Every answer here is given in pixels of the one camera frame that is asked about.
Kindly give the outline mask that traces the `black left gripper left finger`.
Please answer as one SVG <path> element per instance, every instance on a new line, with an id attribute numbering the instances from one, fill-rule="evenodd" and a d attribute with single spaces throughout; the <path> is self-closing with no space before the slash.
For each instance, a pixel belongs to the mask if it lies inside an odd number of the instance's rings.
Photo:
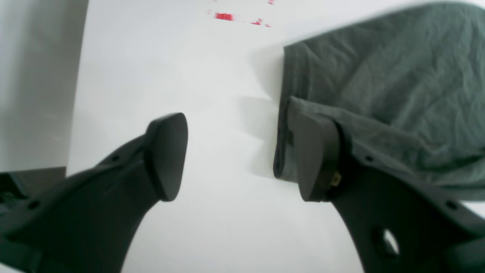
<path id="1" fill-rule="evenodd" d="M 144 135 L 1 216 L 1 263 L 26 273 L 119 273 L 144 216 L 179 193 L 188 124 L 151 121 Z"/>

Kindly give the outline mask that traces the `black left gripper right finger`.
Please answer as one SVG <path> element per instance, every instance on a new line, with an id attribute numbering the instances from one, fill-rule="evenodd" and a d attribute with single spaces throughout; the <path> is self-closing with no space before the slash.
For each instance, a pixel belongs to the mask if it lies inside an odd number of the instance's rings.
<path id="1" fill-rule="evenodd" d="M 332 119 L 293 120 L 306 202 L 331 202 L 366 273 L 483 273 L 484 219 L 444 190 L 360 164 Z"/>

